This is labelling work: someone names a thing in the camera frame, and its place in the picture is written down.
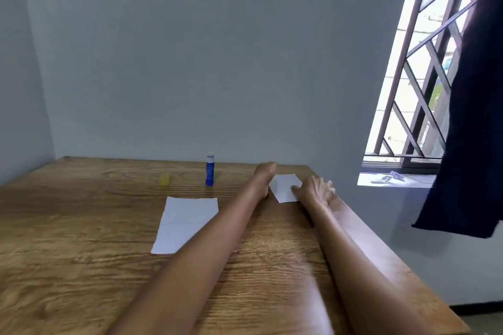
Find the white window sill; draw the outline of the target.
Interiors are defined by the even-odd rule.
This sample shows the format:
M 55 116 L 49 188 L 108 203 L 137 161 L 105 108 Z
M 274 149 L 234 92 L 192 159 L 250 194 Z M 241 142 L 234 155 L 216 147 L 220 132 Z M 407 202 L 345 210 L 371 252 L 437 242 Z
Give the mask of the white window sill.
M 364 187 L 390 187 L 390 188 L 424 188 L 430 189 L 436 175 L 400 174 L 394 171 L 389 173 L 360 173 L 358 186 Z

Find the dark blue curtain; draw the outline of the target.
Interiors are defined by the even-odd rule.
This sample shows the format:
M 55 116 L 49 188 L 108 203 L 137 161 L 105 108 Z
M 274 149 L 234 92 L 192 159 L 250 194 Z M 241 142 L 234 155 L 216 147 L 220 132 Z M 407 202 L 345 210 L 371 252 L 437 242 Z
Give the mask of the dark blue curtain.
M 503 0 L 477 0 L 449 114 L 440 169 L 412 227 L 490 238 L 503 220 Z

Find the person's left hand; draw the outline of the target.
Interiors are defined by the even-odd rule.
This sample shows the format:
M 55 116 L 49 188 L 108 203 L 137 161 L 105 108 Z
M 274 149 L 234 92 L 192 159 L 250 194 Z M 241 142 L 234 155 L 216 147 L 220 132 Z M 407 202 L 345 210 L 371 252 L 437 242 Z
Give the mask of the person's left hand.
M 260 198 L 267 197 L 269 191 L 269 184 L 275 176 L 269 177 L 263 173 L 263 163 L 258 164 L 255 168 L 252 180 L 253 184 L 258 191 Z

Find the person's right forearm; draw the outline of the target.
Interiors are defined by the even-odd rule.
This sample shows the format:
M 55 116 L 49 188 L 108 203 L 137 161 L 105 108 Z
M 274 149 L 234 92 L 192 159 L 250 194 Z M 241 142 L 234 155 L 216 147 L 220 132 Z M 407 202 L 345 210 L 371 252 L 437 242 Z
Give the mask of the person's right forearm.
M 318 232 L 354 335 L 435 335 L 340 226 L 326 202 L 299 200 Z

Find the blue glue stick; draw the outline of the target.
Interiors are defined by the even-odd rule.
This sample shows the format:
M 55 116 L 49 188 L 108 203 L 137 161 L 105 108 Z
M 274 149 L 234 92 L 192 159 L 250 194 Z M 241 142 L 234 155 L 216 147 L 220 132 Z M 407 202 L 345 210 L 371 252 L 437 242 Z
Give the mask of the blue glue stick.
M 213 153 L 208 153 L 206 156 L 206 178 L 205 186 L 211 187 L 214 185 L 214 173 L 215 173 L 215 156 Z

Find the person's right hand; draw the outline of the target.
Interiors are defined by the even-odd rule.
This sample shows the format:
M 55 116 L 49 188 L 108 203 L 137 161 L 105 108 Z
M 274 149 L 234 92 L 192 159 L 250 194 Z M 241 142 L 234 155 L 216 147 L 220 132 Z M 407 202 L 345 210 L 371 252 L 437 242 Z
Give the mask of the person's right hand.
M 302 185 L 305 187 L 305 194 L 295 194 L 295 196 L 307 211 L 329 207 L 336 198 L 336 191 L 330 180 L 325 181 L 322 177 L 309 176 L 304 179 Z

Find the large white paper sheet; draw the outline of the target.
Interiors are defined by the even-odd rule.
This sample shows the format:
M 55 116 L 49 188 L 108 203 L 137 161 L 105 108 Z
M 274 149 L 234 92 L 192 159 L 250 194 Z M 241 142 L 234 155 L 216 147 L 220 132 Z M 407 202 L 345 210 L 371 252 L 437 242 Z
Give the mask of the large white paper sheet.
M 175 254 L 217 213 L 217 198 L 167 197 L 151 253 Z

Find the small white paper sheet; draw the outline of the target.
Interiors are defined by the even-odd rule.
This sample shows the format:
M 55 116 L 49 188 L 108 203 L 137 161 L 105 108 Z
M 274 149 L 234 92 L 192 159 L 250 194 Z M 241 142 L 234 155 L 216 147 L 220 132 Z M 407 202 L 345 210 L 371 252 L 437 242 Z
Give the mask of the small white paper sheet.
M 292 186 L 302 186 L 302 181 L 295 174 L 276 174 L 269 183 L 269 189 L 280 204 L 299 201 L 292 192 Z

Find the brown metal window grille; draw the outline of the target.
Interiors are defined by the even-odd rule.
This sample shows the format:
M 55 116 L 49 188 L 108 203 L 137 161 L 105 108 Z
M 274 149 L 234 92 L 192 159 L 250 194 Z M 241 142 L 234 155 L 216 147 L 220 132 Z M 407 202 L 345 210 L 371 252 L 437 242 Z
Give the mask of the brown metal window grille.
M 462 35 L 477 0 L 405 0 L 363 168 L 438 169 Z

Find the person's left forearm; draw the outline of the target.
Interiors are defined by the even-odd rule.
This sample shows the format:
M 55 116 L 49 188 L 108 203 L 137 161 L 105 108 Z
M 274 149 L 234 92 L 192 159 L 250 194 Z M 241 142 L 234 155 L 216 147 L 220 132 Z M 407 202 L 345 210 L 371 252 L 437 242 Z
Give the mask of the person's left forearm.
M 168 259 L 105 335 L 189 335 L 268 189 L 268 182 L 247 182 Z

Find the small wrapper scraps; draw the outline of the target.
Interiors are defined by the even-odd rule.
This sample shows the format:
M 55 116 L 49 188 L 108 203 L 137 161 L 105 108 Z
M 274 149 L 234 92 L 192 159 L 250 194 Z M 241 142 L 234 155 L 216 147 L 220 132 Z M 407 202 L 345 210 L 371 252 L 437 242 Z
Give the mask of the small wrapper scraps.
M 396 183 L 405 183 L 407 178 L 405 175 L 397 173 L 395 171 L 390 171 L 389 173 L 382 174 L 374 174 L 373 179 L 370 180 L 371 184 L 396 184 Z

